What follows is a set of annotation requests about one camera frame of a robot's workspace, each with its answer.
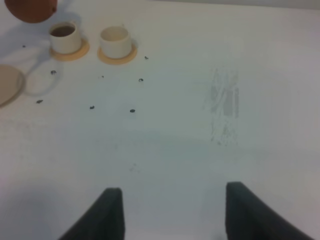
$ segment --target white table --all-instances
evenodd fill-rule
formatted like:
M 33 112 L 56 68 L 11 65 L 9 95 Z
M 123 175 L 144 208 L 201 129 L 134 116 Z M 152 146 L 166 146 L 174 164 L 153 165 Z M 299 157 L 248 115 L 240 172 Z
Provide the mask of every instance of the white table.
M 48 55 L 63 20 L 90 42 L 74 62 Z M 29 73 L 0 109 L 1 239 L 55 240 L 121 187 L 127 240 L 225 240 L 229 181 L 320 239 L 320 11 L 77 0 L 31 25 L 1 3 L 0 22 L 0 63 Z M 99 62 L 121 24 L 136 59 Z

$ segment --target ceramic cup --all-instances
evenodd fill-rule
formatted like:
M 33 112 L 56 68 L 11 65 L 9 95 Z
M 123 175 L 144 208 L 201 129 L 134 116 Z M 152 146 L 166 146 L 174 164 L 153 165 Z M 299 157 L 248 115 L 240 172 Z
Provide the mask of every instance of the ceramic cup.
M 59 54 L 72 54 L 81 48 L 80 31 L 73 21 L 53 25 L 49 34 L 51 47 Z
M 131 37 L 122 26 L 105 28 L 100 34 L 100 46 L 104 55 L 111 59 L 121 59 L 132 50 Z

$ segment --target dark liquid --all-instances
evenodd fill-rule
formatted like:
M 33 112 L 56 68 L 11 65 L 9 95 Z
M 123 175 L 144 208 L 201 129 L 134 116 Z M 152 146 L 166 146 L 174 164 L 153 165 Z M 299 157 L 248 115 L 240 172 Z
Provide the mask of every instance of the dark liquid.
M 75 31 L 75 28 L 72 26 L 61 26 L 54 29 L 51 32 L 51 35 L 55 37 L 65 37 L 72 34 L 74 31 Z

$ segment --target small white cup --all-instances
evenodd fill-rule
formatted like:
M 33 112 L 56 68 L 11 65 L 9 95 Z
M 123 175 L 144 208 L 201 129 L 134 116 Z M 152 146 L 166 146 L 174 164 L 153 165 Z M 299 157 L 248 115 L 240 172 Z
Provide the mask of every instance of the small white cup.
M 71 27 L 74 31 L 66 31 L 66 34 L 55 34 L 57 29 Z M 77 25 L 71 22 L 60 22 L 53 25 L 50 30 L 50 42 L 52 49 L 59 54 L 72 54 L 81 48 L 82 40 Z
M 100 46 L 104 55 L 111 59 L 121 59 L 132 50 L 131 36 L 121 26 L 105 28 L 100 34 Z

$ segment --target round coaster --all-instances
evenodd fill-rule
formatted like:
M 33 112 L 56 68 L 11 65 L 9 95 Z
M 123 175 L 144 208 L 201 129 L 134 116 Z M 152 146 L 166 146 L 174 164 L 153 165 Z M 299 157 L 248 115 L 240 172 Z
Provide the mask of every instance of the round coaster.
M 25 85 L 24 74 L 13 66 L 0 64 L 0 107 L 15 100 Z
M 67 61 L 74 61 L 74 60 L 82 58 L 84 55 L 87 54 L 89 49 L 90 49 L 89 43 L 86 40 L 82 39 L 81 48 L 74 53 L 61 54 L 61 53 L 54 51 L 52 48 L 50 48 L 49 52 L 50 52 L 51 57 L 53 57 L 55 60 L 60 61 L 60 62 L 67 62 Z
M 100 59 L 101 62 L 105 64 L 111 64 L 111 65 L 120 65 L 120 64 L 126 64 L 133 60 L 137 56 L 137 48 L 134 44 L 132 44 L 132 51 L 129 53 L 128 56 L 125 56 L 123 58 L 110 58 L 104 55 L 102 52 L 101 47 L 98 49 L 98 58 Z

